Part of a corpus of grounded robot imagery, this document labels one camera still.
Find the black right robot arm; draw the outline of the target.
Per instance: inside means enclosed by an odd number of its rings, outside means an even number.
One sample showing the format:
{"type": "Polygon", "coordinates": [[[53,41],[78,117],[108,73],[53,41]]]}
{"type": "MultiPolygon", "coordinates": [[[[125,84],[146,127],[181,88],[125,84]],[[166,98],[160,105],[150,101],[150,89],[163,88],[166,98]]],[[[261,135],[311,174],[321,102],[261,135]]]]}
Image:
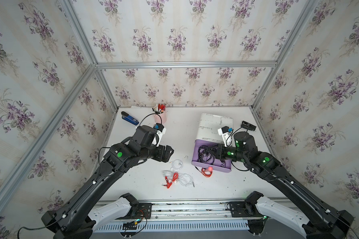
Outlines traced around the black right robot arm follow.
{"type": "Polygon", "coordinates": [[[238,132],[234,141],[234,147],[216,144],[208,147],[206,152],[218,160],[242,162],[247,171],[282,192],[297,210],[253,191],[244,201],[228,204],[233,217],[261,216],[261,227],[267,218],[272,218],[305,239],[344,239],[349,232],[355,232],[351,227],[354,217],[348,211],[339,211],[314,195],[278,159],[270,153],[259,151],[252,135],[245,131],[238,132]]]}

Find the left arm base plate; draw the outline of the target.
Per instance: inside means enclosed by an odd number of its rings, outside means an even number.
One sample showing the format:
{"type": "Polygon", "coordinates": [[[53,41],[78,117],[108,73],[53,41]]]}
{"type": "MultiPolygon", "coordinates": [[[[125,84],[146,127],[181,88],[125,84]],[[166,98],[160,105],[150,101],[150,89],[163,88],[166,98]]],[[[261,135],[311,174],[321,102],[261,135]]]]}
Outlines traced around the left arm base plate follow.
{"type": "Polygon", "coordinates": [[[142,219],[143,217],[150,219],[152,214],[152,205],[152,203],[139,203],[138,206],[133,206],[129,213],[120,219],[131,220],[142,219]]]}

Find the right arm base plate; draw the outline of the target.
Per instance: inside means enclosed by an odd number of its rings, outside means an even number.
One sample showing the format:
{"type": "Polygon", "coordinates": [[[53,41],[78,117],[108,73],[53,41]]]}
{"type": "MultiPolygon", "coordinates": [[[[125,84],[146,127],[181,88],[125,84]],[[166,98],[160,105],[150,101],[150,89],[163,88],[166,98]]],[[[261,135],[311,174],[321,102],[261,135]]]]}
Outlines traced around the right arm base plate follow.
{"type": "Polygon", "coordinates": [[[231,216],[233,218],[263,218],[264,215],[262,215],[257,208],[255,207],[255,204],[251,202],[246,201],[235,201],[235,202],[228,202],[227,210],[230,211],[231,216]]]}

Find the purple top drawer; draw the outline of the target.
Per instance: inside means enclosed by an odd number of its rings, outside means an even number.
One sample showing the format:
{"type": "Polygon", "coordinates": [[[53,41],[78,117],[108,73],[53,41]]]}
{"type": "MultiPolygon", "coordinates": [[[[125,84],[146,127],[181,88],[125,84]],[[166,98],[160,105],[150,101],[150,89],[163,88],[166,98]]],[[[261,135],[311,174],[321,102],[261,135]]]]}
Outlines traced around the purple top drawer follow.
{"type": "Polygon", "coordinates": [[[191,164],[195,167],[206,169],[212,167],[213,171],[219,171],[223,173],[231,172],[231,160],[216,159],[210,153],[205,152],[205,148],[207,147],[211,147],[214,151],[216,151],[216,146],[218,144],[218,142],[196,139],[191,164]]]}

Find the black wired earphones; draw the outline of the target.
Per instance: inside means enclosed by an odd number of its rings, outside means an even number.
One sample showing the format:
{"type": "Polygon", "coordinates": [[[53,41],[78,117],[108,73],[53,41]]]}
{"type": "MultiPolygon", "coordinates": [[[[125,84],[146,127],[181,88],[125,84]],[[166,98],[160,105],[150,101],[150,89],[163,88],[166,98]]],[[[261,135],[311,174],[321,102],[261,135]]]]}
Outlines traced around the black wired earphones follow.
{"type": "Polygon", "coordinates": [[[205,164],[213,164],[215,161],[215,148],[213,146],[201,145],[197,152],[197,161],[205,164]]]}
{"type": "Polygon", "coordinates": [[[218,167],[226,168],[226,160],[217,159],[215,165],[218,166],[218,167]]]}

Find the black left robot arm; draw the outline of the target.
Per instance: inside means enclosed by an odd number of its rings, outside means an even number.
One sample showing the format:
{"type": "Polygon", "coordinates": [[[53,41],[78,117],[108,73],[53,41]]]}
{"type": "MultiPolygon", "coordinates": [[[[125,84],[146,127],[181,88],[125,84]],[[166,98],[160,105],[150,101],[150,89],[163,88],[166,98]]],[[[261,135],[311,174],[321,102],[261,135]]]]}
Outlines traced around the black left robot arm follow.
{"type": "Polygon", "coordinates": [[[138,126],[133,136],[109,147],[94,174],[58,210],[49,210],[42,222],[55,239],[88,239],[103,225],[137,212],[139,202],[130,193],[114,203],[95,208],[108,189],[131,168],[152,159],[168,162],[174,150],[161,145],[166,132],[161,123],[138,126]]]}

